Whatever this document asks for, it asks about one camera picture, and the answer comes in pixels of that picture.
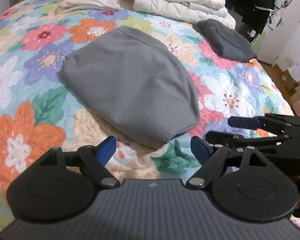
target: wooden floor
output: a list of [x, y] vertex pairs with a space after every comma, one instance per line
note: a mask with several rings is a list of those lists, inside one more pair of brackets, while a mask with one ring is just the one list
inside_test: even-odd
[[292, 107], [291, 96], [295, 93], [295, 90], [289, 91], [283, 85], [283, 80], [281, 79], [281, 74], [283, 73], [282, 70], [275, 65], [274, 67], [267, 65], [265, 63], [260, 62], [263, 69], [268, 73], [269, 77], [272, 79], [274, 84], [277, 86], [283, 98], [288, 102], [288, 104]]

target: white flower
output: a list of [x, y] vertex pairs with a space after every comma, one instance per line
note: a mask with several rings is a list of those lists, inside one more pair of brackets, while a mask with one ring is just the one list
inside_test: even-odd
[[255, 110], [247, 102], [249, 90], [242, 82], [234, 86], [224, 73], [219, 74], [219, 80], [210, 76], [203, 76], [201, 80], [202, 85], [206, 85], [213, 93], [205, 95], [204, 104], [208, 109], [222, 112], [225, 117], [255, 115]]
[[0, 65], [0, 108], [5, 109], [11, 100], [10, 87], [17, 84], [23, 76], [21, 71], [12, 71], [18, 57], [8, 59], [3, 66]]
[[27, 168], [26, 158], [31, 153], [31, 146], [23, 144], [23, 136], [18, 134], [16, 140], [8, 138], [7, 148], [9, 154], [5, 164], [8, 167], [15, 166], [19, 173], [23, 172]]
[[26, 28], [29, 27], [30, 24], [35, 23], [37, 21], [38, 21], [38, 17], [30, 17], [30, 16], [24, 17], [20, 21], [17, 21], [12, 25], [11, 31], [14, 32], [20, 29], [25, 30]]
[[157, 30], [162, 30], [166, 33], [175, 33], [179, 35], [183, 34], [183, 32], [181, 32], [180, 30], [183, 30], [184, 27], [174, 20], [170, 20], [160, 16], [145, 18], [145, 20], [149, 20], [151, 22], [151, 25]]
[[93, 36], [97, 36], [100, 37], [102, 34], [105, 34], [106, 31], [103, 27], [91, 27], [88, 31], [87, 34], [89, 35], [93, 35]]

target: gray ribbed panel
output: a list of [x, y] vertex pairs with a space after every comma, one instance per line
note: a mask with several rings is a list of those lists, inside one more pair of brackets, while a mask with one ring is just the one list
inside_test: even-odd
[[50, 225], [16, 220], [0, 236], [3, 240], [300, 240], [300, 230], [289, 220], [262, 225], [234, 220], [216, 209], [203, 191], [187, 190], [179, 180], [126, 179], [117, 189], [101, 191], [75, 218]]

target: floral bedspread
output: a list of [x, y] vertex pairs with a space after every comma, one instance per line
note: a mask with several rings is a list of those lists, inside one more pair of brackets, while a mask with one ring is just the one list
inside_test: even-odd
[[[227, 118], [292, 114], [256, 60], [242, 64], [218, 57], [190, 24], [133, 12], [128, 0], [122, 0], [127, 10], [55, 15], [60, 1], [27, 0], [0, 16], [0, 231], [13, 220], [5, 200], [10, 182], [53, 146], [73, 151], [114, 135], [117, 151], [106, 167], [120, 181], [185, 181], [200, 167], [190, 150], [191, 136], [202, 137], [211, 129], [268, 136], [263, 130], [232, 129]], [[67, 54], [121, 25], [164, 43], [199, 90], [198, 126], [156, 151], [131, 141], [99, 118], [60, 75]]]

